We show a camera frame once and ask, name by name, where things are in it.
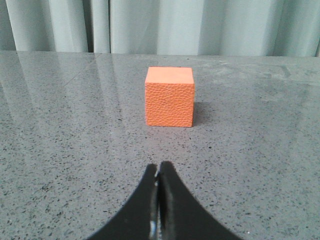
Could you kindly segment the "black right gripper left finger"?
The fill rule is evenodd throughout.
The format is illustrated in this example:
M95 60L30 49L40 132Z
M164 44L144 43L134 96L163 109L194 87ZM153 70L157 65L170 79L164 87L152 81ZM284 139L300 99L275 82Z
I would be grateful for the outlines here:
M156 240L158 238L157 166L147 165L139 185L123 207L90 240Z

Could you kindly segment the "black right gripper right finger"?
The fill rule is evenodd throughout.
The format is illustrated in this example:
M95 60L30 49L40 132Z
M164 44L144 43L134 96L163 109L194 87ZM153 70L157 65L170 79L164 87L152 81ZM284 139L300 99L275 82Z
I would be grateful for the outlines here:
M163 240L239 240L214 219L193 197L173 164L164 161L158 174Z

